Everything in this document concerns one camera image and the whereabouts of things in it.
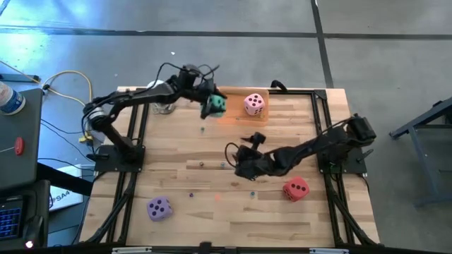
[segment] concrete floor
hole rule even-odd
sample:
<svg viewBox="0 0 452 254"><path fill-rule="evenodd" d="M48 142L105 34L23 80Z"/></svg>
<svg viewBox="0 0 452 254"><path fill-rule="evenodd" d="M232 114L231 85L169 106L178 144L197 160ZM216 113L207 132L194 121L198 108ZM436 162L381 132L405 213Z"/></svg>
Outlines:
<svg viewBox="0 0 452 254"><path fill-rule="evenodd" d="M448 0L317 2L323 31L328 33L452 34L452 2ZM11 0L0 16L0 25L316 32L310 0ZM289 87L326 87L316 38L0 34L0 42L2 60L44 78L66 69L82 71L92 80L97 96L119 85L146 85L164 61L220 64L215 77L222 85L268 87L278 79ZM346 89L351 110L366 116L378 135L367 168L381 242L391 247L450 252L452 203L421 209L412 206L426 195L424 175L409 137L392 141L388 132L452 95L452 41L331 39L326 40L326 51L334 87ZM12 72L0 66L0 73ZM162 76L172 73L166 69ZM18 90L32 87L12 85ZM85 81L78 76L61 77L54 85L61 92L88 100ZM55 96L47 98L42 111L42 118L68 131L79 129L81 116L79 104ZM445 132L428 133L422 138L429 144L428 153L435 154L445 150L449 136ZM76 144L77 138L69 140ZM441 140L442 146L429 140ZM88 152L87 147L77 146ZM86 163L44 128L40 157ZM448 168L450 164L441 163ZM442 177L450 182L452 174ZM77 225L81 207L73 213L75 219L57 219L50 231ZM51 234L49 244L69 243L74 231L72 227Z"/></svg>

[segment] pink die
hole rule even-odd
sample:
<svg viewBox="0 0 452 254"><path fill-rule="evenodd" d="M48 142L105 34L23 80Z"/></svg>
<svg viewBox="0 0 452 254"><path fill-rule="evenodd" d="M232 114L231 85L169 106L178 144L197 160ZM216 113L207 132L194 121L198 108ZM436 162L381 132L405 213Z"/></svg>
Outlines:
<svg viewBox="0 0 452 254"><path fill-rule="evenodd" d="M265 107L266 103L263 101L262 96L259 94L252 94L245 98L245 110L250 116L260 114Z"/></svg>

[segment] red die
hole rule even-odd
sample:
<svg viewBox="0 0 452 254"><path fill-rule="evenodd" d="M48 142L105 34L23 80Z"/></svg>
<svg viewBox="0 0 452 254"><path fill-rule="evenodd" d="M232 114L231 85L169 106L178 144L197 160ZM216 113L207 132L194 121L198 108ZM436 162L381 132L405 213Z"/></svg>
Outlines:
<svg viewBox="0 0 452 254"><path fill-rule="evenodd" d="M288 181L282 189L292 202L302 199L309 193L309 186L307 182L299 176Z"/></svg>

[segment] wooden tabletop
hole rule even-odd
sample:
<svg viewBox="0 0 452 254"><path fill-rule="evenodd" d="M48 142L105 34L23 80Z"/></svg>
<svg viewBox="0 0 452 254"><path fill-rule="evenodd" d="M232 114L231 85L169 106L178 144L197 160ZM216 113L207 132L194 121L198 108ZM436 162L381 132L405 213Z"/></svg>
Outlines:
<svg viewBox="0 0 452 254"><path fill-rule="evenodd" d="M344 89L326 91L332 122L349 117ZM122 135L126 135L130 113L131 108L124 109L114 122ZM144 140L145 165L138 175L128 245L198 246L201 241L212 241L214 246L333 246L325 185L315 156L303 159L287 176L262 176L254 182L235 176L227 163L224 169L221 167L225 145L241 144L241 137L256 131L267 136L259 147L262 152L295 146L315 137L309 97L271 95L266 127L222 125L216 119L203 121L199 114L199 104L185 99L177 102L170 115L150 111ZM301 176L310 188L310 193L298 202L283 195L284 183L294 176ZM81 240L92 236L111 211L117 179L118 173L106 173L94 183ZM344 183L351 214L369 237L379 242L363 179L344 175ZM162 222L152 222L146 203L161 195L168 197L174 214ZM121 212L116 237L122 216ZM339 222L345 239L341 216Z"/></svg>

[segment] yellow cable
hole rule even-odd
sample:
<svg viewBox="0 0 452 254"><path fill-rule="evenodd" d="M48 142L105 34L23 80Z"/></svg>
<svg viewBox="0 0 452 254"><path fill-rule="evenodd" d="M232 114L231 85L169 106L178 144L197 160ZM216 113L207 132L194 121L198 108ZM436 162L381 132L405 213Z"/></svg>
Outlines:
<svg viewBox="0 0 452 254"><path fill-rule="evenodd" d="M4 64L5 66L8 66L9 68L11 68L11 69L17 71L18 73L24 75L26 78L30 79L31 81L33 81L33 82L35 82L35 83L37 83L37 84L40 84L41 87L44 87L44 85L47 84L50 80L55 79L56 77L60 76L61 74L65 74L65 73L75 73L75 74L81 75L81 76L84 77L84 78L86 79L86 81L88 82L88 90L89 90L89 93L90 93L90 98L89 98L89 99L90 99L90 101L93 100L93 86L91 85L91 81L90 81L90 79L89 79L85 74L81 73L80 71L62 71L62 72L59 72L59 73L57 73L57 74L55 74L55 75L52 75L50 78L46 79L45 82L41 83L40 81L35 80L34 78L31 78L30 76L28 76L27 74L23 73L22 71L19 71L18 69L16 69L16 68L10 66L9 64L5 63L4 61L0 61L0 63ZM50 92L53 92L53 93L56 94L56 95L61 96L61 97L65 97L65 98L68 98L68 99L75 100L76 102L78 102L78 103L82 104L83 106L85 106L85 103L82 102L82 101L81 101L80 99L78 99L78 98L75 98L75 97L72 97L72 96L69 96L69 95L61 94L60 92L57 92L57 91L55 91L55 90L53 90L53 89L51 89L51 88L49 88L48 90L49 90Z"/></svg>

